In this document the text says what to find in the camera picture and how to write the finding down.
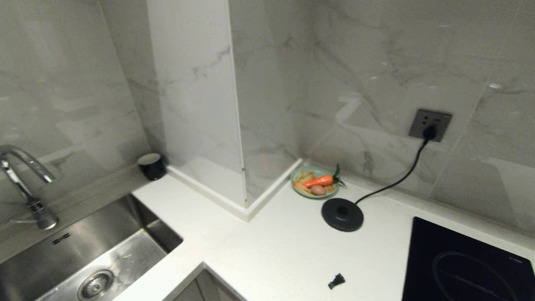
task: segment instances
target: wall socket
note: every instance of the wall socket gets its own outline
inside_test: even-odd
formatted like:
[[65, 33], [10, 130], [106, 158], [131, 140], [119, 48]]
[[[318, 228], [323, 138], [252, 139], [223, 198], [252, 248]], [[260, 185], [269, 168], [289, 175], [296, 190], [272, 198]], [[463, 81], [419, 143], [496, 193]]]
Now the wall socket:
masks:
[[409, 136], [423, 139], [424, 130], [434, 125], [437, 129], [437, 136], [431, 141], [440, 142], [451, 120], [451, 114], [419, 109], [410, 127]]

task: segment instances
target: black cooktop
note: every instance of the black cooktop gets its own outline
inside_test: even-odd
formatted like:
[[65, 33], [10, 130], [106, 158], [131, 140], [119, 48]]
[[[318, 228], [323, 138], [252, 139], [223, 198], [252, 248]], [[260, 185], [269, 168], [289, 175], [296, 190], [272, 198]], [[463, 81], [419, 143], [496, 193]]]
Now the black cooktop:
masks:
[[534, 301], [528, 259], [414, 218], [402, 301]]

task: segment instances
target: stainless steel sink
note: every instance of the stainless steel sink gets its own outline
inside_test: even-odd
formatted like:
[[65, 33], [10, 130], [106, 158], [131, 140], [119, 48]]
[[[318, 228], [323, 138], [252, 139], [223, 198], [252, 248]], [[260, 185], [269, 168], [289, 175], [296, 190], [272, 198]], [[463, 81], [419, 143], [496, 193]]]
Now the stainless steel sink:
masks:
[[0, 300], [113, 300], [182, 239], [128, 195], [0, 265]]

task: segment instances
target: sink drain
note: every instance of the sink drain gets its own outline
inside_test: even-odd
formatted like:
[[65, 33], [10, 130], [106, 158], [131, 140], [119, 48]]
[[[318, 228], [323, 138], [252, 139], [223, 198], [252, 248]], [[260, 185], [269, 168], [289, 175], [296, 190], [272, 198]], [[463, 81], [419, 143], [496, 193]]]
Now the sink drain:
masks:
[[101, 270], [87, 277], [78, 289], [78, 299], [81, 301], [93, 301], [102, 297], [113, 283], [113, 273], [109, 270]]

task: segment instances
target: plug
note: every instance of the plug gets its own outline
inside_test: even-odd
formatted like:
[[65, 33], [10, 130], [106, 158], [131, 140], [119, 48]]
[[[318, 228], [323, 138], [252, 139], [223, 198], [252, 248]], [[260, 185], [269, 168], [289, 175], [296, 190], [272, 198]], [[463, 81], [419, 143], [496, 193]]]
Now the plug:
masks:
[[329, 288], [333, 289], [335, 286], [344, 283], [346, 280], [343, 278], [342, 274], [336, 275], [333, 281], [329, 283]]
[[437, 128], [434, 125], [426, 127], [422, 136], [425, 141], [433, 140], [437, 136]]

